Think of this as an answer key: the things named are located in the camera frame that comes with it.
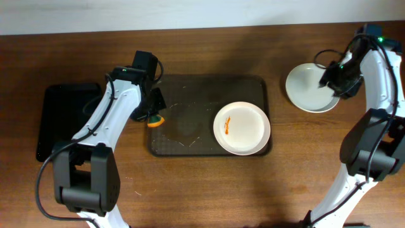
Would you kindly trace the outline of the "orange green scrub sponge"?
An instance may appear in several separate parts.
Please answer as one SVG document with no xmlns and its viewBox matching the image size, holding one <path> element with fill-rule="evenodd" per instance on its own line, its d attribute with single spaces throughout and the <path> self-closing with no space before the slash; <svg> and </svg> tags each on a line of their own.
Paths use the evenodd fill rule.
<svg viewBox="0 0 405 228">
<path fill-rule="evenodd" d="M 149 128 L 159 127 L 164 123 L 165 119 L 161 115 L 153 115 L 148 118 L 147 126 Z"/>
</svg>

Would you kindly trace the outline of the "pale green plate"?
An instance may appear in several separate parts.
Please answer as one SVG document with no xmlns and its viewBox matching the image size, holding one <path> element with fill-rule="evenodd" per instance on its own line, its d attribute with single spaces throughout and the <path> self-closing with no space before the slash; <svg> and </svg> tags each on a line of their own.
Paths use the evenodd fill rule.
<svg viewBox="0 0 405 228">
<path fill-rule="evenodd" d="M 314 63 L 304 63 L 290 71 L 285 81 L 285 90 L 296 107 L 310 113 L 323 113 L 337 105 L 339 98 L 333 96 L 333 90 L 319 86 L 324 72 Z"/>
</svg>

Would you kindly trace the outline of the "white plate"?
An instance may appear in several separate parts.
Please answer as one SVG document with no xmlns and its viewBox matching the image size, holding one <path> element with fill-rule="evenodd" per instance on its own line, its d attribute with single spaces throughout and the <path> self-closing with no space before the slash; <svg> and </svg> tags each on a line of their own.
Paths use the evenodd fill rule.
<svg viewBox="0 0 405 228">
<path fill-rule="evenodd" d="M 218 111 L 213 120 L 213 134 L 225 151 L 248 156 L 259 153 L 268 144 L 271 125 L 262 109 L 238 101 Z"/>
</svg>

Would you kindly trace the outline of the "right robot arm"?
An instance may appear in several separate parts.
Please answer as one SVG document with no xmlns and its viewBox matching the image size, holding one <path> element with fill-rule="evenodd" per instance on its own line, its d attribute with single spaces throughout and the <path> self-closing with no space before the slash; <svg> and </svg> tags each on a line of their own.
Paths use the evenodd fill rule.
<svg viewBox="0 0 405 228">
<path fill-rule="evenodd" d="M 379 25 L 364 24 L 340 59 L 326 67 L 319 86 L 342 99 L 365 86 L 366 112 L 342 141 L 334 183 L 300 227 L 344 227 L 362 197 L 404 165 L 401 56 L 399 41 L 384 37 Z"/>
</svg>

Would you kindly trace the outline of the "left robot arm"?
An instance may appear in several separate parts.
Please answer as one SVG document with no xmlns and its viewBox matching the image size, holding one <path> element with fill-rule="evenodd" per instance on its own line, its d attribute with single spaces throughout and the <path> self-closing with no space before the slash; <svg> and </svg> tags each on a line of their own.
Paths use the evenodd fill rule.
<svg viewBox="0 0 405 228">
<path fill-rule="evenodd" d="M 54 196 L 90 227 L 128 227 L 118 209 L 120 176 L 114 150 L 127 120 L 158 127 L 166 104 L 155 85 L 162 63 L 137 51 L 130 66 L 106 74 L 106 91 L 95 111 L 70 142 L 53 148 Z"/>
</svg>

